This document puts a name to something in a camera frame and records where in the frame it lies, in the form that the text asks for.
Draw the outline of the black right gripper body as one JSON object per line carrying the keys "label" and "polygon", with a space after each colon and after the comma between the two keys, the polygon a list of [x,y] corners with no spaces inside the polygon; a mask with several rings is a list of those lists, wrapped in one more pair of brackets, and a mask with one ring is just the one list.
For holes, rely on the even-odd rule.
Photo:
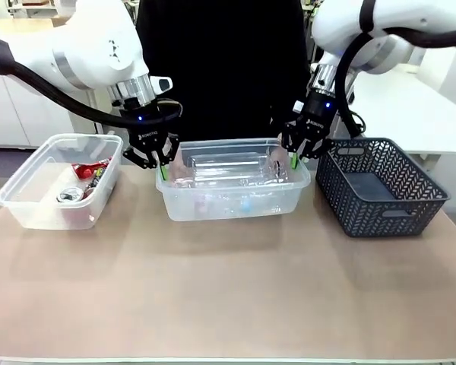
{"label": "black right gripper body", "polygon": [[325,139],[335,117],[335,98],[319,90],[310,89],[304,101],[297,100],[293,112],[299,116],[296,125],[304,139]]}

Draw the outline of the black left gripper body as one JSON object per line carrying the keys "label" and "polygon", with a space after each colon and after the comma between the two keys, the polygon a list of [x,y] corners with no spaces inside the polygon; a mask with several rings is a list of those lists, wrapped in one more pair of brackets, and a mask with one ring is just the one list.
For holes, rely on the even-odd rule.
{"label": "black left gripper body", "polygon": [[157,101],[141,105],[138,98],[127,99],[121,116],[134,122],[127,128],[130,145],[145,154],[161,151],[166,143],[167,132],[163,127],[163,114]]}

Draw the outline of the person's left hand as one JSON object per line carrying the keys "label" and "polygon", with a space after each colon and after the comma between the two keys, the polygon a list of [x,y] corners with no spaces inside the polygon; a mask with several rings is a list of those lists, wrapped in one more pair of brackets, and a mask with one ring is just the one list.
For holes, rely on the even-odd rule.
{"label": "person's left hand", "polygon": [[290,167],[289,154],[287,150],[285,150],[281,146],[278,146],[275,149],[273,149],[273,151],[271,152],[271,159],[274,162],[278,162],[284,169]]}

